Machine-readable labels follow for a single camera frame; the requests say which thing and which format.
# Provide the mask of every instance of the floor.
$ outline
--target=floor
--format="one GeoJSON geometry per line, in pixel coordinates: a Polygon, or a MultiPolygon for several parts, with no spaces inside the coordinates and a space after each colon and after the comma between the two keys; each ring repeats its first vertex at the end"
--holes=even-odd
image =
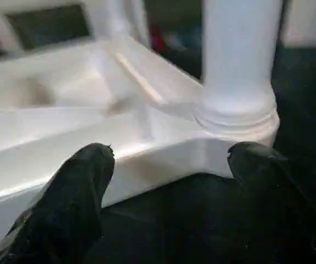
{"type": "MultiPolygon", "coordinates": [[[[198,61],[165,56],[200,76],[198,61]]],[[[272,82],[281,118],[275,148],[314,186],[316,49],[279,49],[272,82]]],[[[105,237],[88,263],[256,263],[245,260],[243,238],[257,220],[240,209],[245,199],[237,190],[232,179],[202,173],[106,208],[105,237]]]]}

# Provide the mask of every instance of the white wooden frame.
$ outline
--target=white wooden frame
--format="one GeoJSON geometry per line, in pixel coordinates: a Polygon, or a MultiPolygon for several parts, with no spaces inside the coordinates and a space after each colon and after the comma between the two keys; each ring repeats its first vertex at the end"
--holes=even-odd
{"type": "Polygon", "coordinates": [[[5,13],[61,7],[69,4],[82,5],[89,30],[95,38],[117,33],[110,31],[115,31],[113,27],[117,24],[122,25],[124,22],[127,23],[127,31],[131,31],[129,28],[132,28],[135,35],[148,45],[143,0],[0,0],[0,50],[11,54],[24,53],[17,35],[4,16],[5,13]]]}

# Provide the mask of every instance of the red object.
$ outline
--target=red object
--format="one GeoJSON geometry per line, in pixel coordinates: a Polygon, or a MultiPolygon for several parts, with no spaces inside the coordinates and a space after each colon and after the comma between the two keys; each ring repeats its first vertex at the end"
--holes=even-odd
{"type": "Polygon", "coordinates": [[[158,26],[150,26],[152,48],[155,51],[165,51],[167,46],[163,39],[163,34],[158,26]]]}

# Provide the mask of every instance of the white chair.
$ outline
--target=white chair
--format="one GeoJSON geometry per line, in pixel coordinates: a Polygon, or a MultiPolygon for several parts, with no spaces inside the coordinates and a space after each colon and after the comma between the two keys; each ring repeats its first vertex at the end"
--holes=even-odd
{"type": "MultiPolygon", "coordinates": [[[[78,1],[10,2],[0,8],[78,1]]],[[[131,2],[134,18],[128,1],[81,2],[96,40],[32,54],[14,35],[4,40],[10,28],[0,18],[0,46],[20,55],[0,61],[0,90],[18,91],[0,104],[9,104],[0,109],[0,239],[62,162],[91,142],[111,144],[117,159],[105,206],[196,172],[230,177],[235,142],[274,142],[270,71],[281,0],[204,1],[205,86],[145,47],[141,1],[131,2]],[[50,98],[47,109],[24,109],[39,106],[33,92],[19,100],[30,86],[50,98]]]]}

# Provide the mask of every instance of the white surface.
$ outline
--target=white surface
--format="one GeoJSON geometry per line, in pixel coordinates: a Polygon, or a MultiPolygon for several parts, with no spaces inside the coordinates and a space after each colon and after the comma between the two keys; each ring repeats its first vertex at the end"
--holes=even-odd
{"type": "Polygon", "coordinates": [[[235,142],[273,144],[279,119],[269,70],[276,26],[266,25],[264,20],[276,24],[280,1],[254,0],[251,5],[238,1],[239,16],[232,17],[226,13],[234,14],[236,5],[231,6],[235,0],[229,1],[206,1],[207,9],[213,9],[207,16],[218,15],[214,19],[221,23],[213,27],[208,19],[211,37],[207,38],[207,48],[211,56],[206,65],[207,87],[124,36],[0,62],[3,91],[19,86],[27,90],[31,80],[32,85],[36,83],[52,95],[53,103],[65,105],[82,91],[87,91],[87,96],[80,97],[84,105],[93,104],[92,98],[87,100],[90,95],[105,94],[103,100],[94,103],[96,108],[53,107],[47,113],[42,113],[44,109],[27,113],[20,108],[32,101],[33,91],[30,98],[21,98],[21,103],[20,96],[2,93],[5,104],[11,106],[2,109],[0,115],[0,240],[61,164],[86,144],[111,144],[116,155],[105,206],[195,172],[230,177],[227,150],[235,142]],[[260,14],[251,18],[254,9],[260,14]],[[243,30],[233,22],[236,17],[245,25],[243,30]],[[218,34],[223,36],[220,43],[216,42],[218,34]],[[239,46],[234,43],[238,34],[239,46]],[[252,41],[264,41],[265,50],[257,50],[252,41]],[[82,85],[76,80],[90,81],[82,85]],[[204,89],[206,94],[200,102],[204,89]],[[118,111],[121,99],[124,107],[118,111]],[[92,118],[96,115],[93,109],[100,113],[92,118]],[[207,130],[200,125],[206,119],[207,130]],[[6,127],[12,133],[7,131],[2,137],[6,127]],[[34,135],[31,130],[39,131],[34,135]]]}
{"type": "Polygon", "coordinates": [[[220,137],[279,125],[270,77],[281,2],[204,1],[205,90],[196,116],[220,137]]]}
{"type": "Polygon", "coordinates": [[[287,47],[316,47],[316,0],[291,0],[282,41],[287,47]]]}

